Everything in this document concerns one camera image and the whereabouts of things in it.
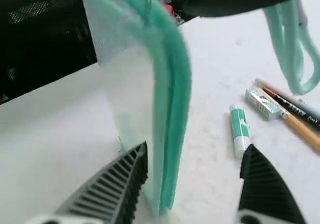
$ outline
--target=pencil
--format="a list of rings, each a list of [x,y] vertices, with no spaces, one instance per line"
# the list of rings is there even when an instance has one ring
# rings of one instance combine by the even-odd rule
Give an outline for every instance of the pencil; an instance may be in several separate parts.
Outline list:
[[[282,109],[281,117],[285,120],[285,122],[298,134],[300,134],[308,143],[310,143],[316,150],[320,150],[320,138],[301,121],[291,115],[289,111],[275,101],[267,92],[265,92],[265,94],[267,94],[271,100]]]
[[[285,107],[285,109],[288,110],[291,114],[307,122],[316,130],[320,130],[320,120],[317,117],[312,116],[310,113],[308,113],[305,110],[302,110],[301,108],[298,108],[296,105],[289,102],[288,100],[273,92],[272,90],[266,87],[263,87],[263,90],[272,98],[274,98],[279,104]]]

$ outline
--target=black mesh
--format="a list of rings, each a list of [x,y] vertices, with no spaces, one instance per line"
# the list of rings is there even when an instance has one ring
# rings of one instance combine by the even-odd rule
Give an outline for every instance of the black mesh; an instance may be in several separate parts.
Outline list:
[[[0,26],[0,91],[9,99],[96,62],[82,0],[0,2]]]

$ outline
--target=small box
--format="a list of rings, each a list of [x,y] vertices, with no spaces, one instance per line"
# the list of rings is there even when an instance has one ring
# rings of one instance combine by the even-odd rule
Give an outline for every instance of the small box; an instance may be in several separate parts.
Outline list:
[[[281,108],[262,89],[252,86],[246,89],[245,96],[268,120],[280,117]]]

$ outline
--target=mint green mesh bag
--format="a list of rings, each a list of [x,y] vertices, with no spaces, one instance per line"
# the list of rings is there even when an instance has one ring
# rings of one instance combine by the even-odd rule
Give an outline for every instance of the mint green mesh bag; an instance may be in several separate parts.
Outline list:
[[[83,3],[122,148],[147,142],[143,190],[157,216],[174,202],[187,122],[191,71],[183,38],[157,0]]]

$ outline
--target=green label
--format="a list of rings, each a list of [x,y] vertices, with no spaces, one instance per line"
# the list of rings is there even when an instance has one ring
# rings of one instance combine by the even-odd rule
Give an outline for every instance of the green label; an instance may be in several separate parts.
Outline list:
[[[235,109],[231,111],[231,122],[234,138],[238,136],[249,137],[246,115],[242,109]]]

